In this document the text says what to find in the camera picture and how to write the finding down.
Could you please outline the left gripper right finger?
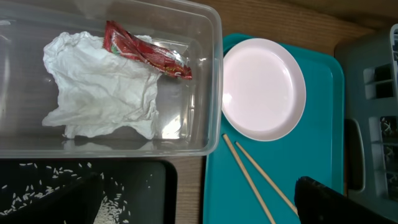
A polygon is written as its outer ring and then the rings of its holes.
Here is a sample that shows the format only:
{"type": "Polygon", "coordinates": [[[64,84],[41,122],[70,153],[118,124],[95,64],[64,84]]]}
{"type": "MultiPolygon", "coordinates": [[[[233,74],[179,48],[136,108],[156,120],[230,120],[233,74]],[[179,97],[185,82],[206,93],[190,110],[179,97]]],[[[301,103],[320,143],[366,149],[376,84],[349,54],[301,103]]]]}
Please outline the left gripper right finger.
{"type": "Polygon", "coordinates": [[[301,224],[397,224],[308,176],[296,181],[294,202],[301,224]]]}

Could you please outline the red snack wrapper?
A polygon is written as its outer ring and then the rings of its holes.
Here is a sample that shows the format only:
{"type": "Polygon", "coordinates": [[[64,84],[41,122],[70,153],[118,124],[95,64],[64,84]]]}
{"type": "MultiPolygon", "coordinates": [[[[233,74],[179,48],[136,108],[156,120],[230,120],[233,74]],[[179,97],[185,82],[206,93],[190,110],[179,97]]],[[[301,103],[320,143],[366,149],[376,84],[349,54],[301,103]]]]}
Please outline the red snack wrapper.
{"type": "Polygon", "coordinates": [[[131,35],[115,21],[106,22],[103,47],[113,54],[149,64],[167,76],[192,79],[192,69],[188,66],[187,58],[174,50],[131,35]]]}

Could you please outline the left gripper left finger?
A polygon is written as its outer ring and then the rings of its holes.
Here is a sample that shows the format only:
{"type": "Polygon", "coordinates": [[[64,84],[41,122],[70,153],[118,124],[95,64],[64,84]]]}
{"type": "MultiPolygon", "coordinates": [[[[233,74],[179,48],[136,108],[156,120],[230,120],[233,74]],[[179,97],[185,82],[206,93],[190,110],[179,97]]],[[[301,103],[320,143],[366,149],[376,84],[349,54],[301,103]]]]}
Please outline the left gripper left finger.
{"type": "Polygon", "coordinates": [[[102,178],[92,172],[24,208],[1,217],[1,224],[92,224],[100,208],[102,194],[102,178]]]}

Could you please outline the white napkin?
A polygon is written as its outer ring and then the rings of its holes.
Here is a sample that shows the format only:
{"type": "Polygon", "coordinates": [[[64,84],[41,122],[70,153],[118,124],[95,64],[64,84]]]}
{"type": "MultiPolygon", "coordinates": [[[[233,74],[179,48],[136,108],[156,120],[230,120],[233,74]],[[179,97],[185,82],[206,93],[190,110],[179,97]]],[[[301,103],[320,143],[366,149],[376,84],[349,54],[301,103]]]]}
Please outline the white napkin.
{"type": "Polygon", "coordinates": [[[58,86],[58,106],[42,125],[64,126],[69,139],[107,135],[125,126],[152,139],[161,74],[108,52],[103,41],[86,31],[62,32],[44,47],[44,66],[58,86]]]}

